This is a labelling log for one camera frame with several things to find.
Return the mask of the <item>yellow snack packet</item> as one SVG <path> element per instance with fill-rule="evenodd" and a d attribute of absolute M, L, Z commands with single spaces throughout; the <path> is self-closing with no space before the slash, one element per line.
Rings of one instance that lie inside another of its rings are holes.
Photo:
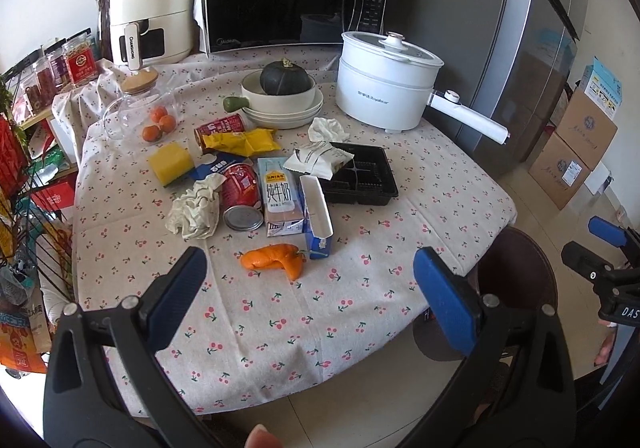
<path fill-rule="evenodd" d="M 203 135 L 201 138 L 203 153 L 232 153 L 243 157 L 257 157 L 264 153 L 278 151 L 281 146 L 273 137 L 273 130 L 258 129 L 244 132 L 226 132 Z"/>

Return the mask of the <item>cardboard box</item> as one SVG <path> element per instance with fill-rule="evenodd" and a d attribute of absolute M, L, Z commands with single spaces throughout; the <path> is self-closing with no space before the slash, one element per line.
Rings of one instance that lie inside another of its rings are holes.
<path fill-rule="evenodd" d="M 555 133 L 593 171 L 611 145 L 616 124 L 590 98 L 576 90 Z"/>
<path fill-rule="evenodd" d="M 577 153 L 555 133 L 529 168 L 529 175 L 560 210 L 572 200 L 590 173 Z"/>

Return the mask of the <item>white snack bag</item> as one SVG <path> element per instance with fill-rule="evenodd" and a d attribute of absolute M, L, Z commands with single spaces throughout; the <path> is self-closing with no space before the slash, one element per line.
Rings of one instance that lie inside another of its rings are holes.
<path fill-rule="evenodd" d="M 292 155 L 284 161 L 283 168 L 331 181 L 354 157 L 353 153 L 337 148 L 330 142 L 314 142 L 295 148 Z"/>

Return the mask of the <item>crumpled cream paper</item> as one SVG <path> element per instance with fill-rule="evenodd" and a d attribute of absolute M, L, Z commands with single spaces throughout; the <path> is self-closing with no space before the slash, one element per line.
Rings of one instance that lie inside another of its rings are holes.
<path fill-rule="evenodd" d="M 220 218 L 221 190 L 226 178 L 212 173 L 178 197 L 166 217 L 165 227 L 183 240 L 205 240 L 215 234 Z"/>

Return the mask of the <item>blue white open carton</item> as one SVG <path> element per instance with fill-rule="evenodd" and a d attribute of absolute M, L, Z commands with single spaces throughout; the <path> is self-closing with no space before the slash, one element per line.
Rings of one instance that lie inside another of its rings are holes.
<path fill-rule="evenodd" d="M 299 178 L 304 198 L 304 233 L 308 257 L 311 260 L 326 259 L 331 254 L 333 225 L 320 181 L 311 175 Z"/>

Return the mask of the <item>milk carton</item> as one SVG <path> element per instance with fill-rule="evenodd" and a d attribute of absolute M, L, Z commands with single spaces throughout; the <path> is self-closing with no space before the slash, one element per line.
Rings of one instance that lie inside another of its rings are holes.
<path fill-rule="evenodd" d="M 268 237 L 297 235 L 304 230 L 304 211 L 296 177 L 284 168 L 284 163 L 284 157 L 257 159 Z"/>

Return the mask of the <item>yellow green sponge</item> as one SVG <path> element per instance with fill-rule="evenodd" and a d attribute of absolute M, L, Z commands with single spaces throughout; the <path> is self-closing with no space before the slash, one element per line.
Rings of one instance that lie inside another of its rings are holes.
<path fill-rule="evenodd" d="M 176 142 L 160 146 L 149 156 L 148 162 L 162 186 L 168 186 L 194 169 L 194 161 L 189 150 Z"/>

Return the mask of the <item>red milk can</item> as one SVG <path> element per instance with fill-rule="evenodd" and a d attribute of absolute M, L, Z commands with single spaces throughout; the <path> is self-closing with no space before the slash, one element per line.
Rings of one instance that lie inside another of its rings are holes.
<path fill-rule="evenodd" d="M 237 113 L 234 113 L 233 115 L 221 117 L 196 127 L 194 129 L 194 138 L 201 152 L 208 153 L 209 150 L 212 150 L 212 147 L 205 143 L 206 136 L 218 133 L 243 132 L 245 130 L 245 120 Z"/>

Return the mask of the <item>red label spice jar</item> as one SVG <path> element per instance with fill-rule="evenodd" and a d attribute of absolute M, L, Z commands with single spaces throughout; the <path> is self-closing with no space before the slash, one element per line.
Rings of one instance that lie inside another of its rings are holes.
<path fill-rule="evenodd" d="M 70 82 L 79 88 L 85 86 L 99 75 L 93 56 L 91 34 L 87 30 L 74 34 L 63 44 L 63 56 L 70 75 Z"/>

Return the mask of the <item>grey refrigerator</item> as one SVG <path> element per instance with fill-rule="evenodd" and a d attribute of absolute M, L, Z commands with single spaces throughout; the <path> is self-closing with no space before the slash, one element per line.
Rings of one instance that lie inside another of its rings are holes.
<path fill-rule="evenodd" d="M 565 86 L 588 0 L 387 0 L 385 27 L 444 62 L 436 89 L 504 125 L 498 145 L 439 112 L 425 117 L 492 177 L 534 149 Z"/>

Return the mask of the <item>glass jar wooden lid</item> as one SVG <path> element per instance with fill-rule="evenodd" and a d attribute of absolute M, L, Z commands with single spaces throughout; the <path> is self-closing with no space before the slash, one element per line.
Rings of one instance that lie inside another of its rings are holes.
<path fill-rule="evenodd" d="M 143 141 L 141 131 L 148 125 L 157 125 L 149 117 L 150 110 L 155 106 L 164 106 L 167 113 L 175 117 L 178 127 L 176 97 L 170 89 L 158 83 L 159 78 L 156 69 L 145 68 L 134 71 L 122 81 L 120 96 L 105 109 L 102 117 L 102 127 L 107 137 L 115 141 L 147 143 Z"/>

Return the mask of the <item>white crumpled tissue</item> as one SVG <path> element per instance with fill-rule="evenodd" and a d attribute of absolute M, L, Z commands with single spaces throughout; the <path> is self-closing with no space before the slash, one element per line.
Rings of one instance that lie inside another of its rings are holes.
<path fill-rule="evenodd" d="M 340 121 L 336 119 L 314 118 L 308 127 L 307 135 L 310 142 L 345 143 L 349 133 L 345 131 Z"/>

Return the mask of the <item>black plastic food tray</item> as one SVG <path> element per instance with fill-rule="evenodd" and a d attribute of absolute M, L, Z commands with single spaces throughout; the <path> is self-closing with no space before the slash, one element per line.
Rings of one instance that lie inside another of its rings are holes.
<path fill-rule="evenodd" d="M 382 147 L 333 143 L 352 154 L 352 160 L 320 185 L 327 203 L 388 205 L 398 196 L 390 161 Z"/>

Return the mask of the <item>red drink can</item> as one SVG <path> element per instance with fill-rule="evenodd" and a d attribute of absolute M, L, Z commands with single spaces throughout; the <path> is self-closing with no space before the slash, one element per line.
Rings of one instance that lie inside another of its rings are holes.
<path fill-rule="evenodd" d="M 257 175 L 248 164 L 232 164 L 224 171 L 222 218 L 234 231 L 256 231 L 264 223 Z"/>

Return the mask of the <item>cream air fryer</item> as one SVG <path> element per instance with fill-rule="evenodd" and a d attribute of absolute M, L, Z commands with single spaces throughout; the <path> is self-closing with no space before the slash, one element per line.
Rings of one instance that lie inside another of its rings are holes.
<path fill-rule="evenodd" d="M 110 0 L 113 62 L 131 70 L 177 63 L 195 44 L 193 0 Z"/>

